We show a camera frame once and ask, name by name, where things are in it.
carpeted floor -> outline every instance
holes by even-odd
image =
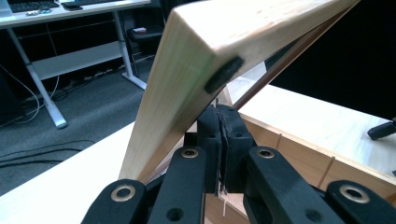
[[[151,65],[139,64],[142,80],[147,81]],[[0,196],[135,120],[143,91],[122,72],[56,91],[64,95],[56,101],[67,120],[64,129],[56,129],[45,108],[28,123],[0,128]]]

white tabletop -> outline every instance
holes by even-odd
[[[23,26],[34,23],[40,23],[45,21],[58,21],[65,20],[80,16],[88,16],[98,13],[105,13],[110,11],[117,11],[126,9],[128,7],[137,7],[140,5],[148,4],[150,0],[123,0],[110,3],[102,3],[95,5],[83,6],[82,10],[68,11],[64,7],[59,6],[52,8],[51,13],[39,14],[36,16],[26,16],[26,12],[13,13],[10,17],[0,18],[0,29],[7,27]]]

black cable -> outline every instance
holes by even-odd
[[[32,155],[20,156],[20,157],[16,157],[16,158],[12,158],[12,159],[3,160],[3,161],[0,161],[0,163],[1,162],[7,162],[7,161],[23,160],[23,159],[26,159],[26,158],[32,158],[32,157],[41,156],[41,155],[45,155],[45,154],[50,154],[52,152],[60,152],[60,151],[76,151],[76,152],[80,152],[82,150],[81,149],[76,149],[76,148],[54,149],[54,150],[50,150],[50,151],[46,151],[46,152],[39,152],[39,153],[32,154]]]
[[[63,162],[63,161],[56,161],[56,160],[24,161],[24,162],[9,163],[9,164],[0,165],[0,169],[11,167],[11,166],[28,165],[28,164],[34,164],[34,163],[46,163],[46,164],[56,165],[56,164],[59,164],[61,162]]]
[[[63,145],[67,145],[67,144],[77,143],[77,142],[91,142],[91,143],[95,144],[95,142],[92,141],[92,140],[76,140],[76,141],[71,141],[71,142],[67,142],[67,143],[50,145],[50,146],[46,146],[46,147],[58,147],[58,146],[63,146]],[[43,148],[46,148],[46,147],[38,147],[38,148],[35,148],[35,149],[29,149],[29,150],[24,150],[24,151],[12,152],[12,153],[8,153],[6,155],[0,156],[0,158],[4,158],[4,157],[11,156],[11,155],[14,155],[14,154],[22,153],[22,152],[37,151],[39,149],[43,149]]]

